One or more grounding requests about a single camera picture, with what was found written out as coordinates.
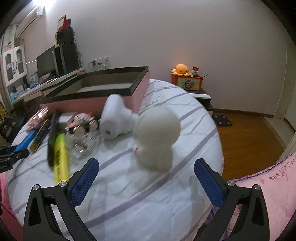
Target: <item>bright light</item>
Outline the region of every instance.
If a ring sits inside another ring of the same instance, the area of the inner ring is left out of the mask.
[[[53,5],[56,0],[33,0],[33,3],[36,6],[44,6],[45,11],[48,11]]]

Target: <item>striped tablecloth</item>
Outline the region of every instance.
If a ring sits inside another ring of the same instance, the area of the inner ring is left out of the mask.
[[[217,128],[204,107],[183,89],[151,79],[139,114],[160,105],[181,120],[170,171],[139,168],[132,134],[103,142],[89,156],[99,161],[100,172],[76,211],[99,241],[191,241],[210,212],[211,203],[194,175],[193,164],[204,158],[214,171],[222,173]],[[26,127],[14,145],[26,136]],[[55,186],[53,170],[47,165],[47,140],[6,174],[9,202],[22,225],[32,186]],[[80,170],[88,158],[70,162],[70,174]],[[71,239],[56,207],[54,212],[63,234]]]

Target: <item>yellow tube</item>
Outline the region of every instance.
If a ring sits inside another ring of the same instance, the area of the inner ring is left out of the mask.
[[[58,135],[54,144],[54,179],[56,184],[69,180],[68,153],[64,133]]]

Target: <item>white cabinet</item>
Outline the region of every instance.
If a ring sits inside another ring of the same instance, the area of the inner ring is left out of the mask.
[[[26,60],[23,45],[4,52],[2,57],[6,86],[27,74],[27,67],[24,65]]]

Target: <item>black monitor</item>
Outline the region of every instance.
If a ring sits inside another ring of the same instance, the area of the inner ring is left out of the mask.
[[[38,78],[52,72],[53,76],[55,76],[56,69],[54,65],[54,56],[52,53],[52,50],[54,49],[54,46],[50,47],[48,50],[46,50],[44,53],[39,55],[37,59],[37,70],[38,70]]]

